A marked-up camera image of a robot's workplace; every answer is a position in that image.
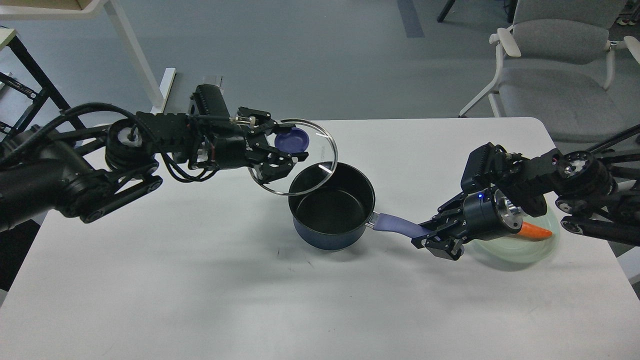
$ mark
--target pot handle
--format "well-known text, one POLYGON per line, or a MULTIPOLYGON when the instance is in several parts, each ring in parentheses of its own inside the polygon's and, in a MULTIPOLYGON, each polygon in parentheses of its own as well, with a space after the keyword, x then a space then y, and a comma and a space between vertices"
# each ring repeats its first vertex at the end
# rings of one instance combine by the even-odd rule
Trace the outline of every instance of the pot handle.
POLYGON ((417 238, 429 234, 431 231, 409 220, 389 214, 376 213, 371 215, 367 226, 377 231, 391 231, 410 238, 417 238))

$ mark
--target gray chair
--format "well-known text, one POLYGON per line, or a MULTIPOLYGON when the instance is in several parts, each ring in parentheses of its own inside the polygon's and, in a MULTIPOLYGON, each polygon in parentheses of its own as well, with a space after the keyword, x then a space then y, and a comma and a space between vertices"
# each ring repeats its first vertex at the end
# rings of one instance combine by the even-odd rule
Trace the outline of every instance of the gray chair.
POLYGON ((540 119, 556 142, 598 142, 633 126, 607 94, 616 49, 628 48, 640 62, 638 40, 609 41, 609 28, 624 4, 625 0, 520 0, 513 25, 490 37, 496 45, 493 80, 460 116, 488 96, 496 117, 540 119), (577 71, 503 67, 505 53, 571 64, 587 64, 606 54, 607 78, 600 85, 577 71))

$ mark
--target chair seat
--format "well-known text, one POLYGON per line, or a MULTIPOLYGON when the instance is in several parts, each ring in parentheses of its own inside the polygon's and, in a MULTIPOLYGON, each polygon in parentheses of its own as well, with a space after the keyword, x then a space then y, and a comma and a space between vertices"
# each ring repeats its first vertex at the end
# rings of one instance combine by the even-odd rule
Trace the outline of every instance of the chair seat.
POLYGON ((555 141, 597 142, 633 125, 595 80, 577 72, 506 68, 499 92, 507 116, 540 119, 555 141))

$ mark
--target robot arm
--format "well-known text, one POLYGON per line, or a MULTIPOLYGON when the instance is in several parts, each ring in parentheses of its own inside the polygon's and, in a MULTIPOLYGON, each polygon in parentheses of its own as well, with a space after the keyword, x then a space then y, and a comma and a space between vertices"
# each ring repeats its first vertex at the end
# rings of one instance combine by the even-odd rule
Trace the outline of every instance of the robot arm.
POLYGON ((307 158, 304 149, 282 151, 267 141, 267 135, 286 134, 294 125, 279 124, 269 113, 248 108, 230 117, 216 86, 198 86, 190 108, 189 114, 133 115, 108 104, 85 104, 42 128, 4 139, 0 231, 48 209, 85 223, 96 221, 162 184, 154 175, 156 154, 170 174, 185 183, 205 181, 219 170, 250 167, 257 181, 266 184, 286 177, 296 162, 307 158), (125 119, 68 133, 55 130, 68 117, 95 111, 115 111, 125 119), (109 170, 95 169, 83 158, 102 147, 109 170), (202 172, 189 175, 178 165, 185 163, 202 172))
MULTIPOLYGON (((593 149, 601 151, 613 143, 593 149)), ((571 215, 561 221, 567 231, 640 246, 640 170, 615 165, 639 161, 640 152, 597 153, 593 149, 567 155, 553 149, 527 159, 492 143, 477 148, 469 155, 462 192, 420 224, 431 232, 412 243, 435 256, 457 260, 463 244, 519 232, 523 213, 544 215, 543 195, 555 192, 558 208, 571 215), (634 184, 619 190, 614 177, 634 184)))

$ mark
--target carrot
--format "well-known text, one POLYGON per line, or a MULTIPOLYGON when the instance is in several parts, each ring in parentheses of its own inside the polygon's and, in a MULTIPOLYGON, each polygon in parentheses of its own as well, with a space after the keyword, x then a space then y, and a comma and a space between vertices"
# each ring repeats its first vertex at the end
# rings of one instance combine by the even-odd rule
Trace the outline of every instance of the carrot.
POLYGON ((553 233, 543 227, 536 226, 528 222, 522 222, 522 228, 516 235, 528 238, 532 241, 539 241, 551 237, 553 233))

